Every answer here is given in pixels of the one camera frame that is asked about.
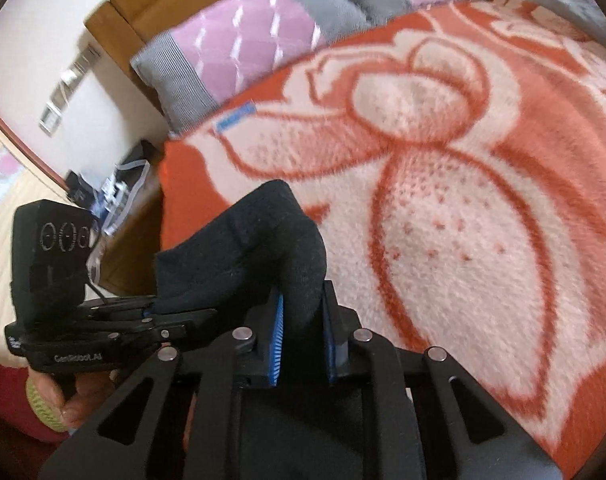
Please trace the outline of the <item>red sleeve left forearm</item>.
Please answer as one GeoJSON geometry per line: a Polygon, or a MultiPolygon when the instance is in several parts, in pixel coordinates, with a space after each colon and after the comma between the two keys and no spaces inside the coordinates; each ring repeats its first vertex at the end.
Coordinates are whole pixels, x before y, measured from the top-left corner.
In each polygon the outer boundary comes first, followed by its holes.
{"type": "Polygon", "coordinates": [[[0,364],[0,479],[36,479],[68,432],[33,409],[38,395],[25,368],[0,364]]]}

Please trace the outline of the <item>person's left hand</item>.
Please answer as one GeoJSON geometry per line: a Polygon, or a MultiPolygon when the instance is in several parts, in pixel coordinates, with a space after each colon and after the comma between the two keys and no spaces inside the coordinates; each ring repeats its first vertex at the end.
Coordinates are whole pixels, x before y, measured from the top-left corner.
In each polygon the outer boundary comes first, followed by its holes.
{"type": "Polygon", "coordinates": [[[48,428],[63,432],[82,426],[115,391],[115,385],[107,372],[79,373],[73,379],[72,393],[67,396],[51,374],[30,368],[25,390],[36,417],[48,428]]]}

